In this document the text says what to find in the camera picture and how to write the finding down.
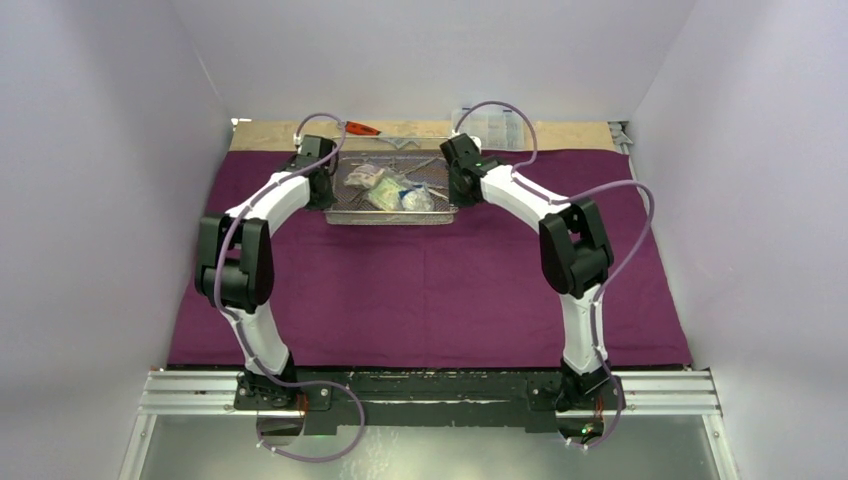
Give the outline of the clear plastic compartment box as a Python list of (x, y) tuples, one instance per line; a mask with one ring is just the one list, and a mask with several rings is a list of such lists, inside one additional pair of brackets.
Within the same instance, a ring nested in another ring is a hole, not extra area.
[(470, 113), (456, 128), (468, 107), (455, 109), (451, 115), (453, 132), (466, 133), (480, 139), (483, 149), (523, 151), (527, 147), (525, 122), (512, 109), (485, 106)]

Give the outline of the metal wire mesh tray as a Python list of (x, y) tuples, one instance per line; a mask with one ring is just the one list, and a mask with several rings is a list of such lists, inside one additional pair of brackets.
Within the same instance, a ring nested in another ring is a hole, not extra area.
[(331, 225), (436, 226), (454, 221), (444, 136), (350, 135), (332, 179)]

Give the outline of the green white gauze packet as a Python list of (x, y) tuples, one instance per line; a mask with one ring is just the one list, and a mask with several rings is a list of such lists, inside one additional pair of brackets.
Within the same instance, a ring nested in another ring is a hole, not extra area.
[(404, 186), (394, 178), (383, 178), (366, 194), (367, 201), (380, 211), (403, 211), (399, 193)]

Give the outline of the purple cloth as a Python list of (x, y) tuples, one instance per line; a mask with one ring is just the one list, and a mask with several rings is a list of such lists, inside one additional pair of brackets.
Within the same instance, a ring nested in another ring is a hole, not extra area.
[[(230, 152), (207, 211), (258, 190), (291, 154)], [(631, 177), (628, 158), (604, 150), (542, 152), (521, 172), (569, 195)], [(645, 211), (632, 187), (596, 202), (622, 260)], [(564, 344), (556, 293), (537, 236), (483, 204), (440, 226), (336, 226), (298, 211), (273, 239), (271, 304), (297, 366), (558, 367)], [(648, 237), (604, 296), (603, 331), (616, 368), (692, 363), (656, 242)], [(227, 320), (189, 279), (167, 363), (243, 365)]]

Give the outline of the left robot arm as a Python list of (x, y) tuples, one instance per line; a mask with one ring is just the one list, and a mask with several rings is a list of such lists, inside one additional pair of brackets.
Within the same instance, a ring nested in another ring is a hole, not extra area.
[(294, 361), (274, 319), (272, 237), (295, 212), (334, 201), (332, 174), (343, 140), (305, 135), (267, 182), (224, 213), (201, 218), (196, 291), (224, 316), (244, 355), (243, 396), (284, 409), (300, 396)]

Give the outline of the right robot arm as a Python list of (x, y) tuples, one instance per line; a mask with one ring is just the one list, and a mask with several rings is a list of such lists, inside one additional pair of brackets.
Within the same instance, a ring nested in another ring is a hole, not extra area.
[(558, 294), (564, 347), (558, 401), (584, 407), (609, 378), (603, 336), (603, 286), (614, 263), (597, 204), (572, 200), (531, 181), (477, 142), (458, 134), (440, 145), (447, 163), (449, 200), (457, 207), (479, 203), (507, 211), (537, 234), (541, 270)]

